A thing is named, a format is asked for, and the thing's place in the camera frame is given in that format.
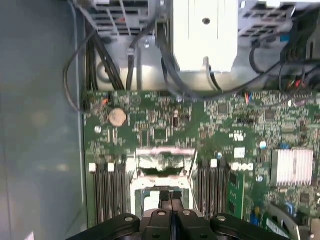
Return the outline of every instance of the capacitor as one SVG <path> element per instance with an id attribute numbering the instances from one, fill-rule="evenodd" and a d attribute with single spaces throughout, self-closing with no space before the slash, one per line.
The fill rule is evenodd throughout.
<path id="1" fill-rule="evenodd" d="M 250 214 L 250 223 L 259 226 L 260 224 L 260 208 L 256 207 Z"/>
<path id="2" fill-rule="evenodd" d="M 290 145 L 282 142 L 282 143 L 280 143 L 280 149 L 290 149 Z"/>
<path id="3" fill-rule="evenodd" d="M 219 159 L 219 160 L 222 159 L 222 153 L 221 153 L 221 152 L 218 152 L 218 153 L 216 154 L 216 158 Z"/>
<path id="4" fill-rule="evenodd" d="M 267 142 L 266 141 L 261 141 L 259 144 L 260 149 L 266 149 L 267 147 Z"/>
<path id="5" fill-rule="evenodd" d="M 172 121 L 173 127 L 177 128 L 179 125 L 179 111 L 176 109 L 173 112 L 173 121 Z"/>

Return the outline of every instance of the screw hole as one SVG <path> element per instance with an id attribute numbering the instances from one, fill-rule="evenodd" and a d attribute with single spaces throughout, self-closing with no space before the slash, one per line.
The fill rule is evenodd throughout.
<path id="1" fill-rule="evenodd" d="M 202 22 L 205 24 L 205 25 L 208 25 L 210 23 L 210 19 L 209 18 L 204 18 L 202 19 Z"/>
<path id="2" fill-rule="evenodd" d="M 158 215 L 159 216 L 164 216 L 164 215 L 166 215 L 166 212 L 165 211 L 158 211 Z"/>
<path id="3" fill-rule="evenodd" d="M 132 217 L 127 217 L 127 218 L 125 218 L 124 219 L 126 222 L 131 222 L 132 220 L 133 220 L 133 218 Z"/>

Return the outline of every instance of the heatsink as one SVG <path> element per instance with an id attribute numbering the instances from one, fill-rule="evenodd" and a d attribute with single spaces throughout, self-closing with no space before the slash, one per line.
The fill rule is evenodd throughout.
<path id="1" fill-rule="evenodd" d="M 309 186 L 312 183 L 314 151 L 283 149 L 272 153 L 271 185 Z"/>

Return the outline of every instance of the motherboard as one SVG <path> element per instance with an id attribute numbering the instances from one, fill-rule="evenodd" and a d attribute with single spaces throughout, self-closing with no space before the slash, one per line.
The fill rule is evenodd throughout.
<path id="1" fill-rule="evenodd" d="M 89 92 L 91 107 L 106 103 L 84 117 L 89 227 L 142 215 L 163 190 L 181 191 L 184 208 L 207 219 L 223 212 L 272 231 L 286 232 L 268 217 L 274 206 L 305 225 L 319 218 L 320 101 L 300 95 L 266 107 L 287 97 Z"/>

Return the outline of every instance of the wire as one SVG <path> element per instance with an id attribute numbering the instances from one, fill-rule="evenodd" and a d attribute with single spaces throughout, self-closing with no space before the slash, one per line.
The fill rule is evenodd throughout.
<path id="1" fill-rule="evenodd" d="M 249 98 L 248 98 L 248 93 L 244 94 L 244 98 L 245 98 L 245 103 L 249 103 Z"/>
<path id="2" fill-rule="evenodd" d="M 93 42 L 113 88 L 115 90 L 125 90 L 116 65 L 97 32 L 94 34 Z"/>
<path id="3" fill-rule="evenodd" d="M 188 96 L 185 96 L 184 94 L 182 93 L 179 93 L 178 91 L 175 90 L 175 87 L 172 86 L 170 83 L 169 83 L 169 80 L 168 80 L 168 71 L 167 71 L 167 68 L 166 68 L 166 65 L 165 65 L 165 62 L 163 60 L 163 58 L 161 58 L 161 66 L 162 66 L 162 73 L 163 73 L 163 78 L 164 78 L 164 82 L 165 82 L 165 86 L 166 88 L 168 89 L 168 91 L 175 97 L 178 97 L 178 98 L 183 98 L 185 100 L 190 100 L 190 101 L 193 101 L 193 99 L 191 97 L 188 97 Z"/>
<path id="4" fill-rule="evenodd" d="M 250 51 L 250 55 L 249 55 L 249 62 L 250 62 L 250 66 L 251 68 L 257 73 L 257 74 L 264 74 L 265 72 L 260 70 L 260 68 L 257 66 L 256 64 L 256 60 L 255 60 L 255 52 L 256 49 L 260 47 L 261 43 L 264 41 L 268 41 L 268 40 L 272 40 L 276 37 L 281 37 L 283 35 L 287 35 L 287 32 L 278 32 L 278 33 L 271 33 L 261 39 L 257 39 L 252 46 L 252 49 Z"/>
<path id="5" fill-rule="evenodd" d="M 153 20 L 144 28 L 139 34 L 133 39 L 132 43 L 130 44 L 130 49 L 135 49 L 138 42 L 146 35 L 148 35 L 151 31 L 153 31 L 156 27 L 156 19 L 157 14 L 153 18 Z M 135 56 L 129 55 L 128 57 L 128 74 L 126 76 L 126 89 L 131 90 L 132 81 L 134 76 L 134 69 L 135 69 Z"/>
<path id="6" fill-rule="evenodd" d="M 211 72 L 211 67 L 210 67 L 210 79 L 211 79 L 211 82 L 212 84 L 214 85 L 214 87 L 218 90 L 218 91 L 222 91 L 221 87 L 219 86 L 218 82 L 217 82 L 217 79 L 216 79 L 216 76 L 213 72 Z"/>
<path id="7" fill-rule="evenodd" d="M 89 32 L 89 27 L 88 27 L 88 23 L 85 22 L 85 33 L 88 34 Z M 90 42 L 91 40 L 88 42 L 86 49 L 85 49 L 85 89 L 87 91 L 91 91 L 94 88 L 94 84 L 91 81 L 92 79 L 92 72 L 91 72 L 91 54 L 90 54 Z"/>
<path id="8" fill-rule="evenodd" d="M 88 42 L 88 48 L 87 48 L 87 64 L 88 64 L 88 76 L 90 78 L 90 82 L 92 85 L 92 89 L 94 91 L 98 91 L 98 82 L 97 82 L 97 72 L 96 72 L 96 58 L 95 58 L 95 45 L 92 41 L 92 39 L 90 39 L 90 41 Z"/>
<path id="9" fill-rule="evenodd" d="M 71 58 L 66 62 L 66 64 L 63 67 L 63 89 L 64 89 L 64 93 L 65 96 L 69 102 L 69 104 L 71 105 L 71 107 L 78 113 L 81 114 L 90 114 L 92 112 L 94 112 L 96 109 L 99 109 L 101 106 L 105 105 L 106 102 L 105 100 L 103 100 L 101 102 L 101 104 L 95 105 L 92 107 L 91 110 L 87 111 L 87 110 L 83 110 L 77 107 L 77 105 L 74 103 L 72 97 L 71 97 L 71 93 L 69 90 L 69 86 L 68 86 L 68 71 L 69 68 L 72 64 L 72 62 L 74 61 L 74 59 L 77 57 L 77 55 L 86 47 L 87 43 L 90 41 L 90 39 L 95 35 L 96 30 L 93 30 L 85 39 L 84 41 L 80 44 L 80 46 L 78 47 L 78 49 L 72 54 Z"/>
<path id="10" fill-rule="evenodd" d="M 269 108 L 278 107 L 278 106 L 281 106 L 283 104 L 286 104 L 289 101 L 291 101 L 291 100 L 296 98 L 295 95 L 300 92 L 301 88 L 303 87 L 303 85 L 305 83 L 305 80 L 306 80 L 306 68 L 303 66 L 303 68 L 302 68 L 302 79 L 300 81 L 299 86 L 296 88 L 296 90 L 294 90 L 292 93 L 289 93 L 289 94 L 283 92 L 284 95 L 287 95 L 286 99 L 284 99 L 284 100 L 282 100 L 282 101 L 280 101 L 278 103 L 271 104 L 271 105 L 257 105 L 256 103 L 253 103 L 253 102 L 250 102 L 249 104 L 254 106 L 254 107 L 261 108 L 261 109 L 269 109 Z"/>
<path id="11" fill-rule="evenodd" d="M 320 76 L 320 65 L 315 66 L 311 71 L 306 74 L 305 84 L 309 86 L 314 77 Z"/>
<path id="12" fill-rule="evenodd" d="M 286 66 L 286 64 L 281 65 L 279 75 L 278 75 L 278 87 L 279 87 L 279 91 L 281 93 L 285 93 L 285 90 L 283 88 L 283 83 L 282 83 L 282 75 L 284 74 L 285 66 Z"/>
<path id="13" fill-rule="evenodd" d="M 215 94 L 215 95 L 211 95 L 211 96 L 202 96 L 202 95 L 199 95 L 196 92 L 192 91 L 181 80 L 180 76 L 178 75 L 177 71 L 175 70 L 175 67 L 173 66 L 172 61 L 171 61 L 171 59 L 172 59 L 171 53 L 168 51 L 166 34 L 165 34 L 165 30 L 163 27 L 160 27 L 159 31 L 158 31 L 158 45 L 159 45 L 159 48 L 160 48 L 160 51 L 162 54 L 162 59 L 163 59 L 164 65 L 165 65 L 169 75 L 171 76 L 172 80 L 174 81 L 174 83 L 180 88 L 180 90 L 182 90 L 184 93 L 186 93 L 187 96 L 191 97 L 194 100 L 199 100 L 199 101 L 213 101 L 213 100 L 217 100 L 222 97 L 236 94 L 236 93 L 244 90 L 248 86 L 252 85 L 253 83 L 261 81 L 266 75 L 268 75 L 270 72 L 272 72 L 274 69 L 276 69 L 280 65 L 280 63 L 277 62 L 275 65 L 270 67 L 265 72 L 265 74 L 259 75 L 259 76 L 255 77 L 254 79 L 248 81 L 247 83 L 245 83 L 239 87 L 234 88 L 233 90 L 224 91 L 220 94 Z"/>
<path id="14" fill-rule="evenodd" d="M 101 61 L 98 66 L 96 66 L 96 76 L 104 84 L 111 84 L 109 76 L 103 74 L 103 72 L 106 72 L 105 69 L 104 63 Z"/>

